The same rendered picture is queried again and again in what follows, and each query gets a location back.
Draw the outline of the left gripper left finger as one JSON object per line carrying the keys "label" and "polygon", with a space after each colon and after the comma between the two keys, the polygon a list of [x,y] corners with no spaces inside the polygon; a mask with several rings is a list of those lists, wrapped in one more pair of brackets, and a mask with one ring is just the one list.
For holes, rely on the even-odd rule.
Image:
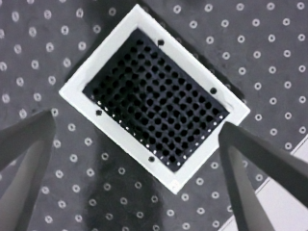
{"label": "left gripper left finger", "polygon": [[56,135],[50,110],[0,131],[0,171],[27,149],[12,183],[0,199],[0,231],[27,231]]}

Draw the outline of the black well plate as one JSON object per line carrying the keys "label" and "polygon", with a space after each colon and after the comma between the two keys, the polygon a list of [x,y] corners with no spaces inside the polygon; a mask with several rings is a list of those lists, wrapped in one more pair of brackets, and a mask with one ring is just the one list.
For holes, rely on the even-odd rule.
{"label": "black well plate", "polygon": [[81,91],[173,172],[231,114],[139,26]]}

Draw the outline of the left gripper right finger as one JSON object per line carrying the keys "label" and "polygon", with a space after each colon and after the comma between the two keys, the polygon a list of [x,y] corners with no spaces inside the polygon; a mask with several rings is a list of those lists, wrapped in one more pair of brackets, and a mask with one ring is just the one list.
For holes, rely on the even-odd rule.
{"label": "left gripper right finger", "polygon": [[308,211],[308,162],[225,120],[218,150],[237,231],[276,231],[253,190],[239,151]]}

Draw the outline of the black perforated breadboard plate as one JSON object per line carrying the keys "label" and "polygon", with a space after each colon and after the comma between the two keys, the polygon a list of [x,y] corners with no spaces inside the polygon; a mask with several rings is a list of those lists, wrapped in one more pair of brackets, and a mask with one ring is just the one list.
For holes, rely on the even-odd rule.
{"label": "black perforated breadboard plate", "polygon": [[237,124],[293,155],[308,140],[308,0],[0,0],[0,131],[52,111],[27,231],[222,231],[218,147],[174,193],[60,93],[138,4],[250,110]]}

